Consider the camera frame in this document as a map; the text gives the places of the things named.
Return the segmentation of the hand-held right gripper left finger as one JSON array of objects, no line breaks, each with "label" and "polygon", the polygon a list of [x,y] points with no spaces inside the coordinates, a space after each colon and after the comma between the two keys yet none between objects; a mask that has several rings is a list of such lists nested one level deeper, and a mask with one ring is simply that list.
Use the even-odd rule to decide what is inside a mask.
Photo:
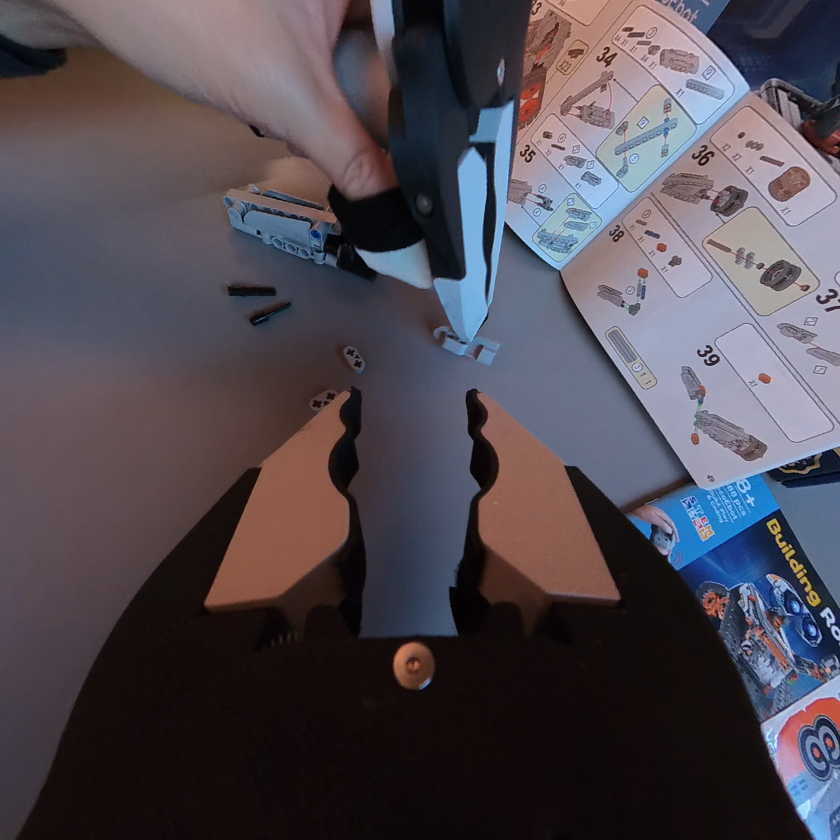
[{"label": "hand-held right gripper left finger", "polygon": [[302,629],[324,605],[359,635],[364,539],[350,483],[361,408],[357,388],[341,392],[262,463],[206,596],[209,612],[274,608]]}]

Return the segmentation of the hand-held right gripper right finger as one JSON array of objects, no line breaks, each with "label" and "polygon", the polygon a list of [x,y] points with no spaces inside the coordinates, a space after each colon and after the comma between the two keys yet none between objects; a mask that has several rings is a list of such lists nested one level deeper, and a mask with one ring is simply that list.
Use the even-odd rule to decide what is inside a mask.
[{"label": "hand-held right gripper right finger", "polygon": [[562,459],[488,394],[465,396],[471,440],[465,545],[449,590],[459,635],[513,605],[525,634],[547,634],[558,604],[617,607],[608,570]]}]

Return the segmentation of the white connector block piece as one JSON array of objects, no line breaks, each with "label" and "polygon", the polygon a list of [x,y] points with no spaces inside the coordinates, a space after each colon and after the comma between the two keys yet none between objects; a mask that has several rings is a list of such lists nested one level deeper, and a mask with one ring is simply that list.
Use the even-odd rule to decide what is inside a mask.
[{"label": "white connector block piece", "polygon": [[443,350],[459,358],[471,359],[484,365],[492,363],[500,348],[498,342],[484,339],[479,335],[470,341],[463,341],[445,326],[434,331],[434,339]]}]

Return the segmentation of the white block assembly with wheel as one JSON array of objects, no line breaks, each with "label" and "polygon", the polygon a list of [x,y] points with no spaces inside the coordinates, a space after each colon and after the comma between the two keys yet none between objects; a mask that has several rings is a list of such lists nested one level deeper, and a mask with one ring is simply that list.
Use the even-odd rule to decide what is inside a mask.
[{"label": "white block assembly with wheel", "polygon": [[231,189],[223,202],[231,225],[266,245],[366,280],[377,278],[344,235],[336,216],[320,206],[285,201],[278,193],[260,192],[257,185]]}]

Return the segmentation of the small blue leaflet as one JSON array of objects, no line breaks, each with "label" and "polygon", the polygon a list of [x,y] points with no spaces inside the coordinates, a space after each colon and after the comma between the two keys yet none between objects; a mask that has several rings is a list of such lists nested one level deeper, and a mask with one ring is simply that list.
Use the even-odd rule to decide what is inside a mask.
[{"label": "small blue leaflet", "polygon": [[838,601],[761,476],[633,509],[729,651],[813,838],[839,838]]}]

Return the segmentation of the person's left forearm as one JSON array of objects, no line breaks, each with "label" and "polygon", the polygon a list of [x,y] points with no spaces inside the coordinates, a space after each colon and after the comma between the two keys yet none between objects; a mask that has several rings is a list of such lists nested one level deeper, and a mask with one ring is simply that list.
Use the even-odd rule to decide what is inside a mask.
[{"label": "person's left forearm", "polygon": [[36,49],[94,46],[96,39],[57,2],[1,1],[1,33]]}]

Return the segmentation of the person's left hand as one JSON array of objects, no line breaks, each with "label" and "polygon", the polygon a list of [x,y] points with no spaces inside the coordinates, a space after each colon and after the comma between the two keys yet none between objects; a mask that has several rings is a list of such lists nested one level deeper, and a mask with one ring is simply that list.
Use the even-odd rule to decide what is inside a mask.
[{"label": "person's left hand", "polygon": [[145,76],[291,143],[350,200],[396,186],[389,158],[342,94],[333,50],[353,1],[58,1]]}]

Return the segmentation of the open instruction booklet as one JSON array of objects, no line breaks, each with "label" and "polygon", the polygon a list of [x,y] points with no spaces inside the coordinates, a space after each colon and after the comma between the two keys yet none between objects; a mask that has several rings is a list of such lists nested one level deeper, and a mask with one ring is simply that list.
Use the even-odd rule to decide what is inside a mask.
[{"label": "open instruction booklet", "polygon": [[702,487],[838,447],[838,177],[659,2],[534,2],[507,223]]}]

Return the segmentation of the dark blue robot kit box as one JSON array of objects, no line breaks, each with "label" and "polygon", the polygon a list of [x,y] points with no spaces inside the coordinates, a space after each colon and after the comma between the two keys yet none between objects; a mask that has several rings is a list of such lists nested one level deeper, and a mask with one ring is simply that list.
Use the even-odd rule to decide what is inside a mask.
[{"label": "dark blue robot kit box", "polygon": [[752,83],[649,195],[686,236],[657,420],[702,487],[838,446],[838,2],[734,2],[711,31]]}]

